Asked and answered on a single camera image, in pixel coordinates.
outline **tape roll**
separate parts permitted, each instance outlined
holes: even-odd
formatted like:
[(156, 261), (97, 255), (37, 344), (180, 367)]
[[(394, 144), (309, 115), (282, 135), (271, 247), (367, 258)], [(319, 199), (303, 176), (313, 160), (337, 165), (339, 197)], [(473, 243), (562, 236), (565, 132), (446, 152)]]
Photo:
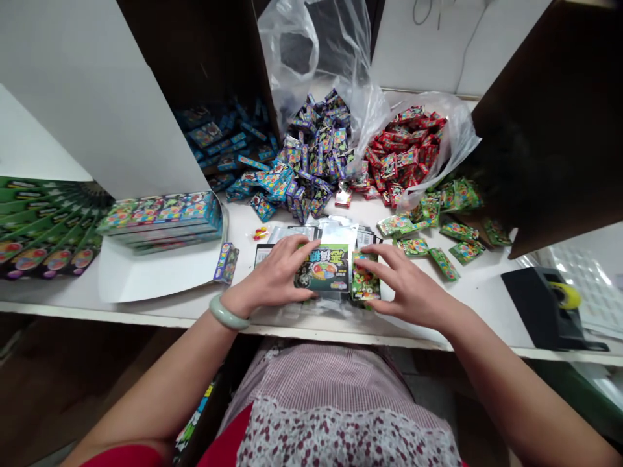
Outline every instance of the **tape roll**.
[(550, 282), (550, 287), (558, 297), (560, 308), (575, 309), (582, 303), (582, 296), (575, 287), (559, 282)]

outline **white wall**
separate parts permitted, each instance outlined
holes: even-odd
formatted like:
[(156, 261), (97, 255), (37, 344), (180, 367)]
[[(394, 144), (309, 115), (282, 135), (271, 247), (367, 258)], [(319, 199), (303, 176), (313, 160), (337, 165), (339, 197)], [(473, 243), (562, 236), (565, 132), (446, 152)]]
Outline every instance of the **white wall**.
[(623, 222), (584, 233), (562, 243), (590, 251), (605, 275), (617, 284), (617, 276), (623, 274)]
[(2, 84), (0, 175), (50, 180), (93, 180)]
[(113, 197), (207, 188), (115, 0), (0, 1), (0, 64), (0, 83)]
[[(384, 88), (454, 93), (463, 53), (482, 13), (483, 0), (432, 0), (422, 25), (412, 19), (415, 0), (387, 0), (374, 59), (373, 77)], [(550, 0), (487, 1), (465, 57), (459, 94), (483, 95), (541, 17)], [(441, 8), (441, 24), (437, 18)], [(428, 0), (419, 0), (422, 21)]]

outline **hand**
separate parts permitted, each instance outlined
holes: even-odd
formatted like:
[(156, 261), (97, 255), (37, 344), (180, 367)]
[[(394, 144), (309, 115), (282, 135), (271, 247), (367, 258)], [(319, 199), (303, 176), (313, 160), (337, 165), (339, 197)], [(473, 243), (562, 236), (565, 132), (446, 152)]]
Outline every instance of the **hand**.
[(291, 235), (279, 240), (252, 273), (223, 294), (221, 303), (233, 314), (246, 319), (261, 306), (279, 306), (313, 298), (315, 292), (294, 287), (294, 274), (318, 245), (320, 240), (310, 242), (305, 235)]
[(356, 259), (355, 264), (376, 274), (395, 292), (393, 302), (369, 300), (367, 303), (382, 315), (426, 326), (444, 333), (456, 321), (456, 315), (470, 310), (442, 289), (418, 266), (393, 245), (368, 245), (363, 253), (382, 256), (389, 267), (369, 259)]

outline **electrical cable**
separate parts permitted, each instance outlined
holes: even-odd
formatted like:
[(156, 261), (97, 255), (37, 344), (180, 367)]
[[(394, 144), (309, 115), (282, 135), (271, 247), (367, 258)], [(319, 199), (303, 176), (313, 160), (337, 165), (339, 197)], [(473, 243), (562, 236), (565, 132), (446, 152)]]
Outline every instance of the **electrical cable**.
[(465, 51), (463, 52), (463, 60), (461, 61), (461, 72), (459, 73), (459, 80), (456, 83), (456, 88), (454, 88), (454, 94), (459, 91), (459, 87), (461, 86), (461, 79), (463, 79), (463, 72), (465, 71), (465, 57), (467, 56), (467, 50), (469, 49), (469, 46), (472, 45), (472, 40), (476, 35), (478, 27), (480, 26), (480, 21), (482, 20), (482, 17), (485, 15), (485, 11), (487, 11), (487, 7), (487, 2), (485, 2), (485, 8), (483, 8), (482, 13), (480, 14), (480, 18), (478, 18), (478, 22), (476, 23), (476, 27), (474, 28), (474, 32), (472, 32), (472, 35), (469, 38), (469, 41), (467, 41), (467, 45), (465, 46)]
[(418, 1), (419, 0), (415, 0), (415, 2), (413, 4), (413, 12), (412, 12), (411, 16), (413, 18), (413, 24), (415, 24), (416, 26), (421, 26), (424, 23), (426, 23), (426, 20), (430, 16), (430, 12), (433, 9), (433, 0), (428, 0), (428, 13), (426, 13), (426, 17), (422, 21), (420, 21), (419, 23), (417, 21), (415, 21), (415, 9), (417, 8), (417, 2)]

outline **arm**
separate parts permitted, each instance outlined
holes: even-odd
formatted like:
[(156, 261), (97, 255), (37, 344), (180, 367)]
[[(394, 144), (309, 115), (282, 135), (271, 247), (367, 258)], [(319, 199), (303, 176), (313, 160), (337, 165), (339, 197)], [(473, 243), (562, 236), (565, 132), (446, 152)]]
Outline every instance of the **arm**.
[(469, 307), (444, 291), (391, 245), (369, 245), (388, 266), (357, 264), (395, 292), (371, 300), (379, 313), (441, 332), (452, 344), (482, 404), (524, 461), (543, 466), (621, 466), (619, 454), (546, 385)]
[[(298, 249), (301, 243), (307, 245)], [(294, 273), (320, 240), (292, 235), (240, 284), (227, 290), (221, 303), (248, 318), (258, 307), (307, 300), (314, 293), (294, 288)], [(189, 420), (234, 342), (236, 332), (204, 313), (141, 379), (106, 413), (63, 462), (76, 467), (115, 446), (144, 444), (165, 460), (173, 441)]]

